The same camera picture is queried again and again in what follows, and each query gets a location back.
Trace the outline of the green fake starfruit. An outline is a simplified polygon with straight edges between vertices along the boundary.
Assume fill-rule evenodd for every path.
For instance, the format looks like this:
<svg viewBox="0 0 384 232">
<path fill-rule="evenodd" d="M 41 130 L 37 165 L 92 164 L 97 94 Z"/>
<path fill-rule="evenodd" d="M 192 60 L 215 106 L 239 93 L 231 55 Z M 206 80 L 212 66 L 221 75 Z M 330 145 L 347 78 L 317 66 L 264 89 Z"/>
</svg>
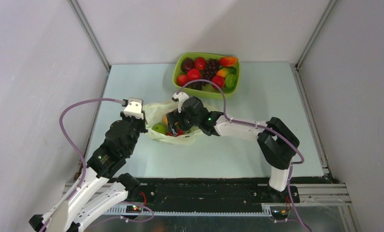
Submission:
<svg viewBox="0 0 384 232">
<path fill-rule="evenodd" d="M 226 75 L 226 77 L 225 77 L 224 86 L 227 89 L 233 89 L 236 85 L 236 80 L 237 80 L 236 75 L 234 73 L 230 73 L 230 74 Z"/>
</svg>

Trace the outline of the fake grape bunch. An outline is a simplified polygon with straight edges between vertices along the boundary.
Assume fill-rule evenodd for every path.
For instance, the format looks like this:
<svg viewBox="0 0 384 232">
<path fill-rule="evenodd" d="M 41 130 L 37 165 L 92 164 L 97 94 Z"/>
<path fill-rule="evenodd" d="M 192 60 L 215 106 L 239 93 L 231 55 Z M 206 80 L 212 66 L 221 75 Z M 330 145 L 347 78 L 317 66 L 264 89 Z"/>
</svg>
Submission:
<svg viewBox="0 0 384 232">
<path fill-rule="evenodd" d="M 202 79 L 210 81 L 214 76 L 216 76 L 216 73 L 219 69 L 220 64 L 218 59 L 208 59 L 206 67 L 201 72 Z"/>
</svg>

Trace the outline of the yellow green fake mango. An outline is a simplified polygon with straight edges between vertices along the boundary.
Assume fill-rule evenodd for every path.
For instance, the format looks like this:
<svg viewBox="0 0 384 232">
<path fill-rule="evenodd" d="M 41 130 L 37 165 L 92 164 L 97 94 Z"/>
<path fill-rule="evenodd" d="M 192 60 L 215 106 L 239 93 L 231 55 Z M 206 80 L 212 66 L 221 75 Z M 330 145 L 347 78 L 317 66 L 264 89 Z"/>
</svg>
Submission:
<svg viewBox="0 0 384 232">
<path fill-rule="evenodd" d="M 235 73 L 236 69 L 234 67 L 223 67 L 217 71 L 216 75 L 222 78 L 226 78 L 227 75 Z"/>
</svg>

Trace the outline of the red fake fruit lower right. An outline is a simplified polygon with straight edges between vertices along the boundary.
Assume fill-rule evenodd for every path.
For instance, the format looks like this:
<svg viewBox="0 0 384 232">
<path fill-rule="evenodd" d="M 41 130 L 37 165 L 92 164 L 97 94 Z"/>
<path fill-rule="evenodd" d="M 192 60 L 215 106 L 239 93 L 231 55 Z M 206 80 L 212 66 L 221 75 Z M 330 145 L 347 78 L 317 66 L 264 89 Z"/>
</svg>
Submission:
<svg viewBox="0 0 384 232">
<path fill-rule="evenodd" d="M 212 79 L 211 79 L 212 83 L 213 83 L 213 88 L 217 88 L 219 87 L 220 89 L 222 89 L 225 85 L 225 78 L 222 77 L 222 76 L 219 76 L 219 75 L 216 75 L 214 76 Z"/>
</svg>

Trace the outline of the green plastic fruit bowl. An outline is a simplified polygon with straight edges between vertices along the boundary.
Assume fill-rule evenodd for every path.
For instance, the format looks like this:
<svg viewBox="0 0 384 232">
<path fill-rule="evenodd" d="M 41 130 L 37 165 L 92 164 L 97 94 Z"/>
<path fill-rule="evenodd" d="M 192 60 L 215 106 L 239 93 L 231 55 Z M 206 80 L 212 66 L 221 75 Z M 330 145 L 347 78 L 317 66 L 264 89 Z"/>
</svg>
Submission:
<svg viewBox="0 0 384 232">
<path fill-rule="evenodd" d="M 180 56 L 173 72 L 173 84 L 189 95 L 221 99 L 231 97 L 240 81 L 237 57 L 202 52 L 187 52 Z"/>
</svg>

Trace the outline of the red fake fruit middle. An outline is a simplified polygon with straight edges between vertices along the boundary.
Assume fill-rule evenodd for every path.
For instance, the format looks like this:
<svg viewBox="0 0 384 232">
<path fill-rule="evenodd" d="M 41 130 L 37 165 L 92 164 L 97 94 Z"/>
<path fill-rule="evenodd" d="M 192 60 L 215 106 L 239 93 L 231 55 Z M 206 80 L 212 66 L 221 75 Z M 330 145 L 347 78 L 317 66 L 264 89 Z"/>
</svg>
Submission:
<svg viewBox="0 0 384 232">
<path fill-rule="evenodd" d="M 187 72 L 187 78 L 188 81 L 199 80 L 201 79 L 201 72 L 196 68 L 190 69 Z"/>
</svg>

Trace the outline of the fake strawberry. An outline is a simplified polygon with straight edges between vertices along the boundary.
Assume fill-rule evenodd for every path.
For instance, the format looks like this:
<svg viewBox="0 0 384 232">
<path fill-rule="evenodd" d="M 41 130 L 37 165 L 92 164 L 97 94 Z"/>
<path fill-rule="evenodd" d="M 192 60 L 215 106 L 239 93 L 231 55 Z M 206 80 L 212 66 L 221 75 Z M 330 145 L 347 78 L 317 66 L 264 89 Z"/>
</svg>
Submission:
<svg viewBox="0 0 384 232">
<path fill-rule="evenodd" d="M 180 74 L 176 78 L 176 84 L 180 87 L 186 85 L 188 82 L 189 82 L 189 79 L 185 74 Z"/>
</svg>

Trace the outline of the red fake fruit top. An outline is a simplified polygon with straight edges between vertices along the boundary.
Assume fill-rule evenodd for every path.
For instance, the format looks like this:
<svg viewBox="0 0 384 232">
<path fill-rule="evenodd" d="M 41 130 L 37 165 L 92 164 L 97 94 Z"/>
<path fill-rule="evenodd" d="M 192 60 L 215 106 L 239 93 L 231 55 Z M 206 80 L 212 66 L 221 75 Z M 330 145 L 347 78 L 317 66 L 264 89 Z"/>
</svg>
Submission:
<svg viewBox="0 0 384 232">
<path fill-rule="evenodd" d="M 206 65 L 207 65 L 207 62 L 206 62 L 206 60 L 203 57 L 197 57 L 194 60 L 194 67 L 197 70 L 202 71 L 206 67 Z"/>
</svg>

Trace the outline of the fake peach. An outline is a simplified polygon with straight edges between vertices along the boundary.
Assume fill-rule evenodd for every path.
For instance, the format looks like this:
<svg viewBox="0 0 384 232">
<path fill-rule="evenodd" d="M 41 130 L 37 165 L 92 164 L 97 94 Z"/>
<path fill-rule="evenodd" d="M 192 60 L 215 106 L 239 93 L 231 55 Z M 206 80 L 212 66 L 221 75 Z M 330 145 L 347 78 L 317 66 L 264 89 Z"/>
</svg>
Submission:
<svg viewBox="0 0 384 232">
<path fill-rule="evenodd" d="M 165 126 L 168 126 L 168 118 L 167 118 L 166 115 L 164 115 L 164 116 L 162 117 L 162 123 L 163 123 Z"/>
</svg>

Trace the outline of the orange red fake mango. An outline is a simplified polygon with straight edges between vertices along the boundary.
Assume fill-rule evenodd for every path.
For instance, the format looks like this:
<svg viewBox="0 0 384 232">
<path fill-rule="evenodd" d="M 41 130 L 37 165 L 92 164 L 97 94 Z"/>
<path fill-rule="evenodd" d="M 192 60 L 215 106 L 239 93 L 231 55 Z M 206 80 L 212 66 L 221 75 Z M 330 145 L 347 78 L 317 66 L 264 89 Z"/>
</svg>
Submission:
<svg viewBox="0 0 384 232">
<path fill-rule="evenodd" d="M 221 57 L 219 64 L 224 67 L 233 67 L 238 63 L 237 57 Z"/>
</svg>

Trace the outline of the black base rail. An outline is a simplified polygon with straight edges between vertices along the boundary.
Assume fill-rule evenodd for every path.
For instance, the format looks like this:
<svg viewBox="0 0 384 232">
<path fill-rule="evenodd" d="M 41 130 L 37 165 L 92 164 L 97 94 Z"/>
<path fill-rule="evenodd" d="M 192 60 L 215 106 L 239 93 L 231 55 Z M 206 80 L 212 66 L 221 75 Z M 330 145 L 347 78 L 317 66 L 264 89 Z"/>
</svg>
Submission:
<svg viewBox="0 0 384 232">
<path fill-rule="evenodd" d="M 154 212 L 261 213 L 263 206 L 299 203 L 297 187 L 277 192 L 268 178 L 138 178 L 140 186 L 126 199 Z"/>
</svg>

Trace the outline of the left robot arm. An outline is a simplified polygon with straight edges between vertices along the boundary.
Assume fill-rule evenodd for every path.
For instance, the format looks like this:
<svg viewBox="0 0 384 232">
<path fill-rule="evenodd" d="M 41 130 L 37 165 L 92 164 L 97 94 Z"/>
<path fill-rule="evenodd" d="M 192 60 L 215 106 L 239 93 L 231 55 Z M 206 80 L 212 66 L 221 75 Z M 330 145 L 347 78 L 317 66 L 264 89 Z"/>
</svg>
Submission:
<svg viewBox="0 0 384 232">
<path fill-rule="evenodd" d="M 140 182 L 121 174 L 105 192 L 92 196 L 105 185 L 133 154 L 140 134 L 146 133 L 145 112 L 126 108 L 105 134 L 105 140 L 86 163 L 66 195 L 43 215 L 33 215 L 29 224 L 36 232 L 83 232 L 112 206 L 140 195 Z"/>
</svg>

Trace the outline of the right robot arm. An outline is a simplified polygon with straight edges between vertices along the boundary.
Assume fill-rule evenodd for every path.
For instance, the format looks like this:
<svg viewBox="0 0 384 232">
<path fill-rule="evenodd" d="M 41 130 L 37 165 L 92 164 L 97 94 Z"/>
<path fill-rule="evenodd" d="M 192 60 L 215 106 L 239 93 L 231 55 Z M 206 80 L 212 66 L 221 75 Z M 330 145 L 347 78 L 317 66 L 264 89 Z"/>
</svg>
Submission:
<svg viewBox="0 0 384 232">
<path fill-rule="evenodd" d="M 177 103 L 177 109 L 168 118 L 170 133 L 176 134 L 175 126 L 182 131 L 197 127 L 207 136 L 229 136 L 256 142 L 271 166 L 269 198 L 281 202 L 287 197 L 292 160 L 300 141 L 279 118 L 272 117 L 266 122 L 233 119 L 225 112 L 209 111 L 200 99 L 184 92 L 175 93 L 172 100 Z"/>
</svg>

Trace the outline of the dark red fake plum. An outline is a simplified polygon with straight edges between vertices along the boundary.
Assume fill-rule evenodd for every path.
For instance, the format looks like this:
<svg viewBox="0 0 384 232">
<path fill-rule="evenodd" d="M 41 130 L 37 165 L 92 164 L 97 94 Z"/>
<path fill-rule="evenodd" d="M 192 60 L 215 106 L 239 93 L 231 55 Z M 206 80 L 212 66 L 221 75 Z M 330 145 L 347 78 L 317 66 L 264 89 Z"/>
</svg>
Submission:
<svg viewBox="0 0 384 232">
<path fill-rule="evenodd" d="M 181 70 L 187 73 L 189 70 L 194 68 L 194 60 L 191 58 L 185 58 L 181 63 Z"/>
</svg>

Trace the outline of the fake green apple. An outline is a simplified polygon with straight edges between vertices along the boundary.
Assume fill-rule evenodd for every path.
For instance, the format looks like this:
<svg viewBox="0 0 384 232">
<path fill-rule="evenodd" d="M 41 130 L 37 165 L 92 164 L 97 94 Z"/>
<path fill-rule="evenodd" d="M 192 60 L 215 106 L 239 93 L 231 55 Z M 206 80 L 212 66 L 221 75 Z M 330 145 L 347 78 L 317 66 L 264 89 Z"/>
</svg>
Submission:
<svg viewBox="0 0 384 232">
<path fill-rule="evenodd" d="M 167 133 L 167 127 L 163 123 L 156 123 L 153 125 L 152 130 L 163 135 Z"/>
</svg>

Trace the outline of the pale green plastic bag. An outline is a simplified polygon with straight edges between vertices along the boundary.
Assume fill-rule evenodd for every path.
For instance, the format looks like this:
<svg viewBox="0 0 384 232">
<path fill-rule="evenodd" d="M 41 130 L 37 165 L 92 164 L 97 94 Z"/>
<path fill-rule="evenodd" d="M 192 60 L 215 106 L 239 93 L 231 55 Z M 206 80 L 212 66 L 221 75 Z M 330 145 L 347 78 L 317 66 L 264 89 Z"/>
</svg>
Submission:
<svg viewBox="0 0 384 232">
<path fill-rule="evenodd" d="M 177 109 L 177 103 L 173 101 L 165 101 L 162 103 L 149 103 L 144 105 L 143 110 L 146 115 L 147 135 L 150 139 L 158 142 L 165 142 L 173 145 L 191 145 L 195 140 L 204 135 L 197 127 L 192 127 L 186 131 L 178 129 L 177 135 L 174 136 L 168 129 L 168 119 L 166 114 Z"/>
</svg>

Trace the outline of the red fake apple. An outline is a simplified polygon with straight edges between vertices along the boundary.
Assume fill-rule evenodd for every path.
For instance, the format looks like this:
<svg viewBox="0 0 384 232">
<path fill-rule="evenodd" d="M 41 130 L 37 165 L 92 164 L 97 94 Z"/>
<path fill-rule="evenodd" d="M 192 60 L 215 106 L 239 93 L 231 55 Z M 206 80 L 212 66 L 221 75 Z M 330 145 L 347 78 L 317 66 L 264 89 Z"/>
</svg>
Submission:
<svg viewBox="0 0 384 232">
<path fill-rule="evenodd" d="M 173 134 L 172 132 L 166 133 L 167 136 L 171 136 L 171 137 L 178 137 L 178 136 L 181 136 L 183 134 L 184 134 L 184 131 L 182 131 L 181 129 L 177 129 L 175 134 Z"/>
</svg>

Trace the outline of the red fake fruit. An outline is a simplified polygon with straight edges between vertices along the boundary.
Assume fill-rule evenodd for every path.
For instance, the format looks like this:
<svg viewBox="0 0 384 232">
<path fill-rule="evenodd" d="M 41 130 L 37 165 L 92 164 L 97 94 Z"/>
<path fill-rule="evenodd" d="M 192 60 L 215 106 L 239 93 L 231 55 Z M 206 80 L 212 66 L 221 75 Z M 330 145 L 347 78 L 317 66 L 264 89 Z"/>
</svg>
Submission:
<svg viewBox="0 0 384 232">
<path fill-rule="evenodd" d="M 216 75 L 214 76 L 212 79 L 211 79 L 212 83 L 213 83 L 213 88 L 217 88 L 219 87 L 220 89 L 222 89 L 225 85 L 225 78 L 222 77 L 222 76 L 219 76 L 219 75 Z"/>
<path fill-rule="evenodd" d="M 207 62 L 206 62 L 206 60 L 203 57 L 197 57 L 194 60 L 194 67 L 197 70 L 202 71 L 206 67 L 206 65 L 207 65 Z"/>
<path fill-rule="evenodd" d="M 201 79 L 201 72 L 196 68 L 190 69 L 187 72 L 187 78 L 188 81 L 199 80 Z"/>
</svg>

